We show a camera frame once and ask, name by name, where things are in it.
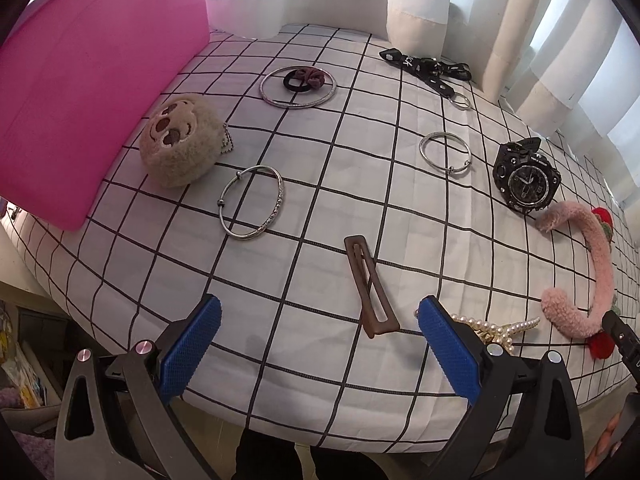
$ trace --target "watch dial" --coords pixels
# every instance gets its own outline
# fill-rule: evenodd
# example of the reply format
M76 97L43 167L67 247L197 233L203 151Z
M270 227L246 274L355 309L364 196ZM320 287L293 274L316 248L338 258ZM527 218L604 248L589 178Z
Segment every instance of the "watch dial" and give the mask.
M520 205L533 207L544 201L549 193L546 174L535 166L516 168L509 176L509 190Z

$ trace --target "screw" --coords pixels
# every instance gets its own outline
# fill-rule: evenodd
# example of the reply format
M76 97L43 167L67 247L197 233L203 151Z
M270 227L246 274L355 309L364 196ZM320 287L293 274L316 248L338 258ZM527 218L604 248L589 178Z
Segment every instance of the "screw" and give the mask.
M504 350L502 350L502 347L496 343L490 343L489 345L487 345L486 351L494 357L498 357L498 355L502 355L504 352Z
M88 361L89 357L91 357L91 350L89 350L88 348L85 348L84 350L78 352L78 361L80 361L81 363Z
M558 352L556 352L555 350L552 350L546 356L549 358L549 360L552 363L559 363L559 362L562 361L562 356Z
M136 353L140 355L145 355L151 352L151 349L154 347L154 344L151 341L140 341L136 345Z

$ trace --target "pink fluffy headband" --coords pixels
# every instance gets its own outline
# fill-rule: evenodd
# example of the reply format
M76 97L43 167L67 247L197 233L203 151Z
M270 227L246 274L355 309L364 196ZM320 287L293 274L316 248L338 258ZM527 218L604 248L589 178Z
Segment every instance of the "pink fluffy headband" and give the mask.
M575 202L559 202L550 206L536 220L536 228L548 233L560 224L571 221L591 247L591 259L595 270L596 289L589 317L569 302L566 292L560 288L548 288L542 293L540 303L545 317L567 337L588 337L600 331L602 316L611 308L614 282L609 242L600 221L587 206Z

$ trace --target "metal bangle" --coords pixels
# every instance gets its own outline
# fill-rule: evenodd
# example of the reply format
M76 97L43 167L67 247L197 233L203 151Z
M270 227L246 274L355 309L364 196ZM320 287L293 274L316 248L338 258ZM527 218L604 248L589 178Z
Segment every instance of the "metal bangle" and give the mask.
M267 94L264 93L264 82L267 81L267 79L270 78L271 76L274 76L280 72L284 72L285 70L296 70L299 68L307 68L307 67L308 65L284 66L283 68L277 68L273 72L269 72L266 76L264 76L264 78L262 78L262 81L260 81L260 86L258 87L258 90L260 91L260 96L265 101L267 101L270 105L277 106L278 108L311 108L313 106L321 105L325 101L328 101L329 99L331 99L331 97L333 97L333 95L335 94L335 91L338 88L338 85L335 82L334 76L332 76L326 70L320 68L319 66L315 66L313 68L319 70L324 75L327 75L329 76L329 78L331 78L331 90L329 90L329 93L327 95L319 99L316 99L315 101L312 101L310 103L284 103L282 101L274 101L273 99L267 97Z
M458 110L471 110L471 101L466 95L454 92L453 97L449 98L449 102Z
M253 231L248 232L247 234L239 235L238 233L233 232L231 229L229 229L226 226L225 220L222 217L222 208L225 206L225 195L226 195L226 192L229 190L229 188L236 181L240 180L245 173L249 173L250 171L255 171L255 170L266 170L266 171L270 171L275 175L275 177L278 179L278 199L276 200L276 205L273 207L273 211L271 212L269 217L263 222L263 224L260 225L260 227L258 227L257 229L254 229ZM235 238L236 240L248 240L249 238L254 238L257 235L263 233L267 229L267 227L269 227L269 225L275 220L276 216L280 211L280 207L282 206L283 199L284 199L284 182L282 180L282 176L276 170L274 170L271 166L264 166L260 164L258 166L252 166L250 168L247 168L246 170L243 170L243 171L238 171L236 172L236 176L233 177L233 179L228 184L226 184L225 189L222 190L222 194L218 199L218 214L220 217L220 225L222 225L222 228L225 230L226 234L228 234L232 238Z
M429 157L427 157L427 154L426 154L427 142L433 139L438 139L440 137L446 137L447 139L456 140L457 142L459 142L465 147L466 154L468 155L468 159L465 161L465 163L462 166L460 166L459 168L454 168L453 166L449 166L448 168L445 168L444 166L437 165L435 162L430 160ZM471 166L471 148L469 148L469 145L465 142L464 139L461 139L459 136L455 134L450 134L449 132L433 132L432 134L429 134L426 137L423 137L422 140L420 141L420 145L418 149L420 151L420 154L422 155L422 158L426 160L430 166L433 166L434 168L437 168L440 171L444 171L445 173L462 173L463 171L466 170L466 168Z

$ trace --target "black lanyard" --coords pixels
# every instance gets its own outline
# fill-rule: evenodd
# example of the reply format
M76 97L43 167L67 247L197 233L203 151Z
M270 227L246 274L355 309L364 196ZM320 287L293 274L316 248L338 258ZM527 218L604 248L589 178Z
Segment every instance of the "black lanyard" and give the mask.
M471 72L466 63L447 64L431 57L405 56L396 48L390 48L380 52L380 57L389 64L398 67L411 75L415 75L420 81L446 99L453 99L456 91L443 82L440 77L446 76L460 81L471 81Z

